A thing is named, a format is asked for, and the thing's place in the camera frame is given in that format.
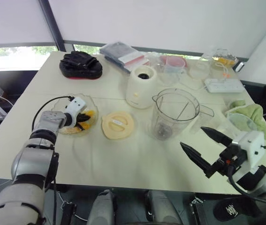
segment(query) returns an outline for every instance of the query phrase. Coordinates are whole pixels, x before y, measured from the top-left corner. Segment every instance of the white power strip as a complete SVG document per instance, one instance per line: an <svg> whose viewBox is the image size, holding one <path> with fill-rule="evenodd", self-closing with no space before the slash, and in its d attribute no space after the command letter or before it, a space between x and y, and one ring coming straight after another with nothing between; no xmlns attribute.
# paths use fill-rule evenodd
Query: white power strip
<svg viewBox="0 0 266 225"><path fill-rule="evenodd" d="M244 86L238 79L206 79L205 85L208 92L211 93L241 93L245 90Z"/></svg>

